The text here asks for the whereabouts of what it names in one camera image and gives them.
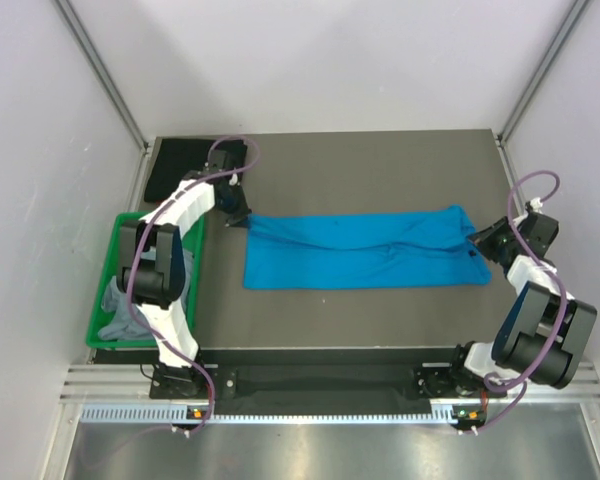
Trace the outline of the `blue t shirt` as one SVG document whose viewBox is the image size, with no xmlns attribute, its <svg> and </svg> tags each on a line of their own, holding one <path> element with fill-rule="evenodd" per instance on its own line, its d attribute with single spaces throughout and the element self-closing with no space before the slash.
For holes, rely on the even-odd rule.
<svg viewBox="0 0 600 480">
<path fill-rule="evenodd" d="M 491 272 L 459 206 L 430 212 L 250 218 L 251 290 L 486 285 Z"/>
</svg>

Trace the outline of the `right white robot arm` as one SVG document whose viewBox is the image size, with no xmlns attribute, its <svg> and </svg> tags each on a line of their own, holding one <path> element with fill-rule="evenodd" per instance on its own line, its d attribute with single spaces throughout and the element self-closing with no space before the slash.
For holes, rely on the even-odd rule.
<svg viewBox="0 0 600 480">
<path fill-rule="evenodd" d="M 560 292 L 555 266 L 545 260 L 559 233 L 559 222 L 532 207 L 509 221 L 503 217 L 473 233 L 468 240 L 486 259 L 501 266 L 517 298 L 491 343 L 457 346 L 446 374 L 449 388 L 467 396 L 495 374 L 502 384 L 513 380 L 536 360 L 553 327 L 551 347 L 530 374 L 535 384 L 566 387 L 577 371 L 597 318 L 594 306 Z"/>
</svg>

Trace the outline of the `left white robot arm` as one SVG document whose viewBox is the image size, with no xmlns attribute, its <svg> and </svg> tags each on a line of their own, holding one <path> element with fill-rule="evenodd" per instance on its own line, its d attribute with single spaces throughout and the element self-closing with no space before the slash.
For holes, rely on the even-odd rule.
<svg viewBox="0 0 600 480">
<path fill-rule="evenodd" d="M 198 170 L 187 172 L 160 207 L 119 228 L 118 289 L 126 294 L 133 321 L 153 336 L 159 362 L 175 369 L 172 384 L 185 396 L 206 387 L 207 374 L 196 366 L 199 345 L 190 332 L 182 298 L 186 283 L 183 238 L 216 208 L 228 227 L 244 227 L 251 214 L 241 185 L 244 163 L 212 147 Z"/>
</svg>

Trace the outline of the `green plastic bin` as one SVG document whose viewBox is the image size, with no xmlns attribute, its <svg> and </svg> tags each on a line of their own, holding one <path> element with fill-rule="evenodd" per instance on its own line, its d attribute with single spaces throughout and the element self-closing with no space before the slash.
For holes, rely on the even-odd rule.
<svg viewBox="0 0 600 480">
<path fill-rule="evenodd" d="M 99 280 L 98 291 L 86 334 L 86 345 L 94 349 L 153 348 L 152 334 L 135 322 L 126 306 L 125 295 L 118 289 L 115 274 L 118 267 L 119 230 L 127 220 L 138 220 L 144 212 L 124 212 L 115 221 Z M 186 282 L 182 306 L 190 331 L 194 330 L 200 261 L 204 247 L 205 219 L 202 218 L 182 239 Z"/>
</svg>

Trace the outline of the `folded black t shirt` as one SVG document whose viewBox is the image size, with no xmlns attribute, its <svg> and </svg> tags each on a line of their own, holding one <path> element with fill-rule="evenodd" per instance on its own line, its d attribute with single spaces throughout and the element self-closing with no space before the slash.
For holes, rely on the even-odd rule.
<svg viewBox="0 0 600 480">
<path fill-rule="evenodd" d="M 161 203 L 192 170 L 201 170 L 214 141 L 201 138 L 162 138 L 147 180 L 143 201 Z"/>
</svg>

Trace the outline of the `grey t shirt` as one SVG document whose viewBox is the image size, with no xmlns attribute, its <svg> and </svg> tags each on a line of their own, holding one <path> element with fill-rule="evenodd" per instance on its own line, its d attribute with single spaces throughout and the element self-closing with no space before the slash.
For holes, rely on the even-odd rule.
<svg viewBox="0 0 600 480">
<path fill-rule="evenodd" d="M 194 256 L 191 251 L 183 251 L 185 265 L 185 284 L 181 304 L 184 312 L 188 309 L 191 272 Z M 124 301 L 125 294 L 117 286 L 116 278 L 111 277 L 101 299 L 101 310 L 113 313 L 113 318 L 98 331 L 98 338 L 103 341 L 146 341 L 152 340 L 152 334 L 135 322 Z"/>
</svg>

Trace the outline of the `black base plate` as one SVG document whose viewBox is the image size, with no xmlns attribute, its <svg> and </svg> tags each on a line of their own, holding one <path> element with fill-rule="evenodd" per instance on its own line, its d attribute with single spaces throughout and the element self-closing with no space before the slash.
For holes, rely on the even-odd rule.
<svg viewBox="0 0 600 480">
<path fill-rule="evenodd" d="M 449 351 L 206 351 L 215 411 L 225 414 L 424 413 L 438 398 L 476 398 L 451 378 Z"/>
</svg>

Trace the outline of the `left aluminium frame post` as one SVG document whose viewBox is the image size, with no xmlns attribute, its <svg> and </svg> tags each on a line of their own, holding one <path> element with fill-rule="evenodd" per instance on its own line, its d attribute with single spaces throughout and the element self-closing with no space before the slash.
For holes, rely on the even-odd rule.
<svg viewBox="0 0 600 480">
<path fill-rule="evenodd" d="M 108 98 L 122 121 L 131 139 L 141 151 L 145 151 L 149 146 L 149 141 L 142 133 L 73 3 L 69 0 L 52 0 L 51 4 L 56 9 L 72 38 L 84 55 L 87 64 L 95 75 L 105 96 Z"/>
</svg>

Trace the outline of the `aluminium frame post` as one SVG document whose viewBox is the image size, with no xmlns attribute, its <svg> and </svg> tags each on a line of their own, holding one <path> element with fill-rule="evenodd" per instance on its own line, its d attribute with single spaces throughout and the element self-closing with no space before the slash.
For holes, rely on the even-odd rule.
<svg viewBox="0 0 600 480">
<path fill-rule="evenodd" d="M 559 22 L 555 33 L 551 36 L 549 43 L 544 48 L 539 62 L 534 67 L 513 109 L 507 116 L 504 126 L 496 135 L 499 147 L 504 148 L 512 138 L 536 94 L 547 79 L 552 67 L 591 4 L 590 0 L 575 0 L 569 3 L 566 13 Z"/>
<path fill-rule="evenodd" d="M 141 151 L 145 151 L 149 146 L 149 141 L 142 133 L 73 3 L 69 0 L 52 0 L 51 4 L 56 9 L 72 38 L 84 55 L 87 64 L 95 75 L 105 96 L 108 98 L 122 121 L 131 139 Z"/>
</svg>

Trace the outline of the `aluminium front rail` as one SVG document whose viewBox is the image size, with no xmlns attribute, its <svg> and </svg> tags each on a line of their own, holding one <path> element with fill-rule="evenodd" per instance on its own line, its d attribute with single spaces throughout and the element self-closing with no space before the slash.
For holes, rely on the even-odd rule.
<svg viewBox="0 0 600 480">
<path fill-rule="evenodd" d="M 136 365 L 74 365 L 60 399 L 69 403 L 131 402 L 148 398 L 152 383 Z"/>
</svg>

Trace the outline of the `right aluminium frame post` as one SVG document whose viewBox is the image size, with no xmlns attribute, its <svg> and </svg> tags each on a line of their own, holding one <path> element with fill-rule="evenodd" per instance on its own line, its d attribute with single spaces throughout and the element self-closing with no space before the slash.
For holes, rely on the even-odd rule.
<svg viewBox="0 0 600 480">
<path fill-rule="evenodd" d="M 591 4 L 590 0 L 575 0 L 569 3 L 566 13 L 559 22 L 555 33 L 551 36 L 549 43 L 544 48 L 539 62 L 534 67 L 513 109 L 507 116 L 504 126 L 496 135 L 499 147 L 504 148 L 512 138 L 536 94 L 547 79 L 552 67 Z"/>
</svg>

